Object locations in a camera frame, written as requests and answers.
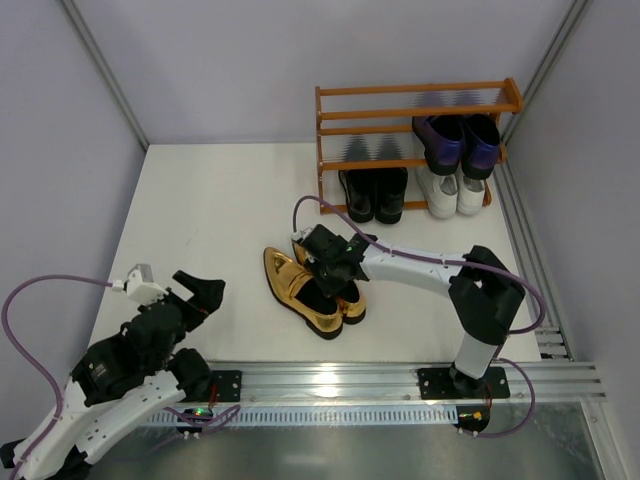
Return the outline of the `purple loafer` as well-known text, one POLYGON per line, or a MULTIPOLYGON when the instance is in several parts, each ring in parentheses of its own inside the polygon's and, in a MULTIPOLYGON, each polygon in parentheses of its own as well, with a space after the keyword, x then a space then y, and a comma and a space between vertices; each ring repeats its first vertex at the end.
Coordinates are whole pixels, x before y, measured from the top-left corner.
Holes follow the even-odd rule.
POLYGON ((461 117, 464 134, 463 174, 472 180, 486 180, 501 156, 501 137, 494 119, 486 113, 464 114, 461 117))
POLYGON ((414 135, 423 145, 429 170, 438 176, 453 175, 465 148, 462 116, 413 116, 411 126, 414 135))

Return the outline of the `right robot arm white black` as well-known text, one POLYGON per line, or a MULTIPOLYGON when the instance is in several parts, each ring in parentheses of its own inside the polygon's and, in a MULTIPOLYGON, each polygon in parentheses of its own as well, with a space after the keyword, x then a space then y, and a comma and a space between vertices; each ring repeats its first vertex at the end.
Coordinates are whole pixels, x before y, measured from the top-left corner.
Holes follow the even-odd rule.
POLYGON ((452 386, 465 398, 490 392, 487 371, 525 296, 490 249, 475 246, 462 255, 400 250, 375 236, 356 233, 345 240, 320 224, 295 232, 292 245, 327 296, 355 281, 386 281, 448 298, 464 331, 449 368, 452 386))

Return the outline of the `black patent loafer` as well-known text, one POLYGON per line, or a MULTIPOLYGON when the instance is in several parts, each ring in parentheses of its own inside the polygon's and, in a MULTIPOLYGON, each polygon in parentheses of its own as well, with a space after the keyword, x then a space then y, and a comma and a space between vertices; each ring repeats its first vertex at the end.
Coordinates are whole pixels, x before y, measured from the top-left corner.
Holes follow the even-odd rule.
MULTIPOLYGON (((398 160, 402 152, 393 137, 384 137, 378 149, 378 161, 398 160)), ((408 184, 406 167, 377 169, 375 218, 386 225, 400 221, 404 209, 405 192, 408 184)))
MULTIPOLYGON (((344 162, 369 161, 366 141, 351 137, 343 154, 344 162)), ((348 216, 356 223, 366 223, 374 218, 376 173, 373 169, 341 170, 338 174, 345 194, 348 216)))

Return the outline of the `gold loafer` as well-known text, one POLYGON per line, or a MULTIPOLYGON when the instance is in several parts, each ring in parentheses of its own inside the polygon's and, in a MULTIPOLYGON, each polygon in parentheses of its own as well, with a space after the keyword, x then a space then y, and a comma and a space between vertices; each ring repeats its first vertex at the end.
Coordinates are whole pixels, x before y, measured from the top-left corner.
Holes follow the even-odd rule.
MULTIPOLYGON (((308 270, 307 264, 310 260, 308 252, 296 242, 292 242, 292 249, 297 263, 308 270)), ((346 284, 335 296, 335 299, 344 323, 356 325, 365 318, 366 299, 355 281, 350 281, 346 284)))
POLYGON ((263 265, 269 289, 280 305, 296 313, 324 340, 342 332, 337 301, 322 293, 309 271, 273 247, 264 249, 263 265))

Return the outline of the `white sneaker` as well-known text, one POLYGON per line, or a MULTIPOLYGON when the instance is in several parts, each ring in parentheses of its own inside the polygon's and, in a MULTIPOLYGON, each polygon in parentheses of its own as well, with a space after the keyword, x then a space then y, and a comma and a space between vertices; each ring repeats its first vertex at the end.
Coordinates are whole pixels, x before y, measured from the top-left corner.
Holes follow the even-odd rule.
POLYGON ((457 209, 456 177, 436 175, 428 167, 419 167, 415 176, 429 212, 439 219, 452 217, 457 209))
POLYGON ((483 207, 485 185, 483 180, 471 179, 459 169, 456 172, 457 210, 467 216, 476 215, 483 207))

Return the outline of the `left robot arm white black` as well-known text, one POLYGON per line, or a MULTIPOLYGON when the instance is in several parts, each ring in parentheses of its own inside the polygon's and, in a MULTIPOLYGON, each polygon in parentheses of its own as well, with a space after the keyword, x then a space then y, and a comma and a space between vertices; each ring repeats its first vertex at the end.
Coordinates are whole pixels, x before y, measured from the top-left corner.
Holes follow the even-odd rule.
POLYGON ((154 282, 151 269, 136 265, 124 280, 103 287, 124 293, 137 314, 112 336, 89 346, 65 386, 1 322, 9 341, 54 391, 55 406, 28 437, 1 448, 1 462, 13 479, 84 479, 124 436, 157 410, 200 399, 211 370, 194 348, 176 346, 222 304, 226 283, 177 271, 174 280, 190 292, 183 299, 154 282))

